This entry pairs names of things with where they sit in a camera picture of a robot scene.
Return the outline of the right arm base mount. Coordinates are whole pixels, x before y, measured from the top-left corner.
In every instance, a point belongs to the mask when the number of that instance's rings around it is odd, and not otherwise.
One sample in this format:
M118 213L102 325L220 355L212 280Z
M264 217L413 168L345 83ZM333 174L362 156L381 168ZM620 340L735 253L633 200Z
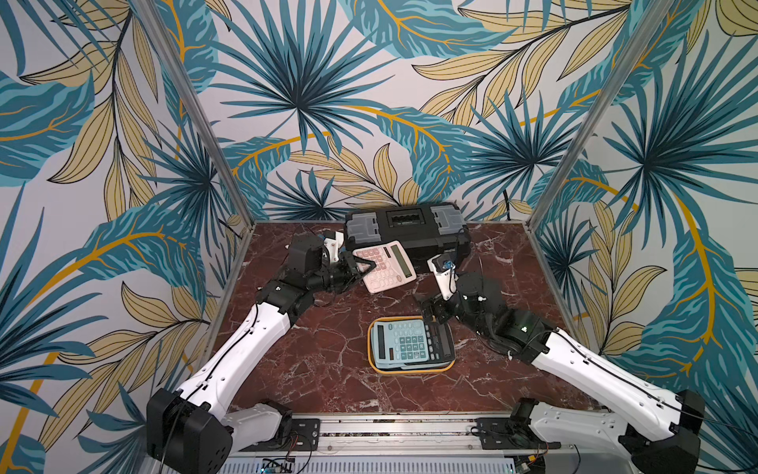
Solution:
M538 405L532 398L522 398L509 417L477 418L470 430L483 450L533 450L537 453L558 450L560 442L546 442L531 428L531 416Z

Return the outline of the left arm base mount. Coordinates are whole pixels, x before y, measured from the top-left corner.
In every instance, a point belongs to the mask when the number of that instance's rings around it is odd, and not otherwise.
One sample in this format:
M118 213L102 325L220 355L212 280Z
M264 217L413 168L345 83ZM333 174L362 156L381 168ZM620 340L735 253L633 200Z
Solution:
M233 452L310 452L317 450L321 420L297 418L274 401L228 415L233 429Z

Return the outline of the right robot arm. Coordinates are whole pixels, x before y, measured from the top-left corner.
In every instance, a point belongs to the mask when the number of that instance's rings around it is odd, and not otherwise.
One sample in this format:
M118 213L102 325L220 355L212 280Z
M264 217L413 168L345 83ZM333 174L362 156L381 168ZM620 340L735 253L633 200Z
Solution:
M705 402L645 382L584 347L566 331L527 310L507 306L496 280L433 268L439 292L420 302L425 318L456 319L493 352L570 383L605 412L565 410L520 400L505 425L479 431L517 450L590 448L619 457L642 473L693 473L699 462Z

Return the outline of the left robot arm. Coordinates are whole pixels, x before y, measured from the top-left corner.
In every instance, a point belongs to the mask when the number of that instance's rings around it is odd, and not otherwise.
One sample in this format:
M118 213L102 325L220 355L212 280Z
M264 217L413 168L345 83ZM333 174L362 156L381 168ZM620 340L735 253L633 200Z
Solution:
M292 412L272 401L231 411L231 403L264 355L315 302L349 292L377 264L341 250L335 239L293 238L276 276L248 316L211 359L178 388L154 393L146 410L146 453L177 473L216 473L230 454L297 437Z

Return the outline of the yellow plastic tray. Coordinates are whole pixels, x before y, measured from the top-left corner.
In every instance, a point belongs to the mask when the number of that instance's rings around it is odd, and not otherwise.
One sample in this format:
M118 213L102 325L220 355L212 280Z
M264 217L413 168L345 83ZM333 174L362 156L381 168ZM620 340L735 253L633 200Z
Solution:
M371 351L371 329L373 325L376 322L379 321L395 321L395 320L401 320L401 319L422 319L420 316L402 316L402 317L384 317L379 318L375 320L369 327L368 331L368 337L367 337L367 353L368 353L368 360L371 364L371 367L377 371L378 373L382 374L424 374L424 373L439 373L448 371L448 369L451 369L454 366L454 363L456 362L456 359L453 363L450 363L449 365L436 365L435 363L430 363L427 361L426 363L412 363L411 365L403 365L399 369L395 369L394 371L383 371L382 369L377 369L374 364L374 359Z

